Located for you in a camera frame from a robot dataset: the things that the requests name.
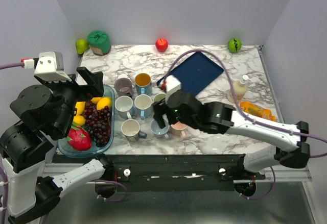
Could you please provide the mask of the grey mug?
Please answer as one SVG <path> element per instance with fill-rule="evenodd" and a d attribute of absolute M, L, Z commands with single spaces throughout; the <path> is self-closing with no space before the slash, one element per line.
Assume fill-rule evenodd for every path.
<path fill-rule="evenodd" d="M 155 135 L 156 138 L 165 138 L 165 139 L 170 139 L 168 132 L 169 132 L 169 124 L 166 119 L 164 121 L 164 127 L 160 128 L 158 122 L 156 120 L 151 121 L 151 131 Z"/>

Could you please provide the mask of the light blue faceted mug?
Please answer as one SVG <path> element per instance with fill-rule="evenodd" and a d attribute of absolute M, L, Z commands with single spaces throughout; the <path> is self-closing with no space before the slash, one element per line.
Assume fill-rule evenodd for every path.
<path fill-rule="evenodd" d="M 145 120 L 153 113 L 152 99 L 146 94 L 138 95 L 134 100 L 134 105 L 142 120 Z"/>

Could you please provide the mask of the dark teal mug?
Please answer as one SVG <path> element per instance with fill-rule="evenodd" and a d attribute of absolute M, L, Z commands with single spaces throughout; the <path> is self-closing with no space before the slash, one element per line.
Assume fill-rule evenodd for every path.
<path fill-rule="evenodd" d="M 121 125 L 121 132 L 129 142 L 136 142 L 140 138 L 147 138 L 147 134 L 141 131 L 140 124 L 135 119 L 128 119 Z"/>

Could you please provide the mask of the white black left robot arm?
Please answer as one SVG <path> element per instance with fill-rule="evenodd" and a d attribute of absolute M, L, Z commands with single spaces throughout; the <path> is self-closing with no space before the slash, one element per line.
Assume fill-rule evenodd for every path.
<path fill-rule="evenodd" d="M 41 176 L 53 141 L 69 133 L 76 103 L 104 93 L 102 72 L 86 67 L 78 67 L 77 72 L 84 85 L 77 84 L 73 74 L 58 81 L 39 78 L 37 85 L 25 88 L 10 104 L 19 122 L 1 136 L 2 206 L 9 223 L 30 223 L 52 211 L 69 191 L 89 181 L 107 181 L 114 174 L 113 162 L 102 154 L 63 175 Z"/>

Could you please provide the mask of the blue butterfly mug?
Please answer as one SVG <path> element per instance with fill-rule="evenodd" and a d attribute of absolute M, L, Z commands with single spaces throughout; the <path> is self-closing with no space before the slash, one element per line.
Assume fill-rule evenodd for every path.
<path fill-rule="evenodd" d="M 151 96 L 152 94 L 152 80 L 147 73 L 139 73 L 135 77 L 135 86 L 138 95 L 146 94 Z"/>

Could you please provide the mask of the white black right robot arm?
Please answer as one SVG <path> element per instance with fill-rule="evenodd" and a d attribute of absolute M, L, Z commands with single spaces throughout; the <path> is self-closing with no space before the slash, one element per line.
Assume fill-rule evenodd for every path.
<path fill-rule="evenodd" d="M 240 135 L 268 143 L 268 147 L 240 157 L 235 173 L 241 179 L 275 165 L 302 169 L 309 161 L 307 122 L 284 124 L 243 113 L 222 102 L 203 104 L 183 90 L 177 90 L 152 106 L 160 128 L 165 126 L 163 116 L 166 115 L 171 125 L 180 122 L 208 134 Z"/>

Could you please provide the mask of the purple ceramic mug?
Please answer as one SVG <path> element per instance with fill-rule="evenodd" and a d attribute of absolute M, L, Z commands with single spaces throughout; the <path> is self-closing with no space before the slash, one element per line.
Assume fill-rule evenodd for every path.
<path fill-rule="evenodd" d="M 114 84 L 114 88 L 117 92 L 118 97 L 128 96 L 132 98 L 133 90 L 132 83 L 128 78 L 119 78 Z"/>

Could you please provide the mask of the light green mug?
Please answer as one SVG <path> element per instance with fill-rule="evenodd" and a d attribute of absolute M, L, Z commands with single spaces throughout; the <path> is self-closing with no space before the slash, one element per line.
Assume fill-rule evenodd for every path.
<path fill-rule="evenodd" d="M 153 101 L 154 102 L 160 102 L 161 100 L 165 99 L 166 98 L 166 94 L 165 93 L 160 93 L 160 94 L 157 94 L 154 98 L 153 98 Z"/>

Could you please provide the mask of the blue white gradient mug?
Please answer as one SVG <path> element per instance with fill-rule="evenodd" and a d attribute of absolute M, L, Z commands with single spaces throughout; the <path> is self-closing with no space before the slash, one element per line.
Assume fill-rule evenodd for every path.
<path fill-rule="evenodd" d="M 134 103 L 129 96 L 120 96 L 115 101 L 115 109 L 123 119 L 132 119 L 135 115 Z"/>

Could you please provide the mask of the pink ceramic mug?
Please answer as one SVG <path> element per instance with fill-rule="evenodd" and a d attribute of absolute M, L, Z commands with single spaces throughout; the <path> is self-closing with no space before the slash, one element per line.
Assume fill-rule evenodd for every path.
<path fill-rule="evenodd" d="M 175 136 L 185 138 L 186 137 L 186 133 L 185 133 L 186 128 L 187 128 L 187 125 L 177 122 L 173 125 L 170 125 L 170 132 Z"/>

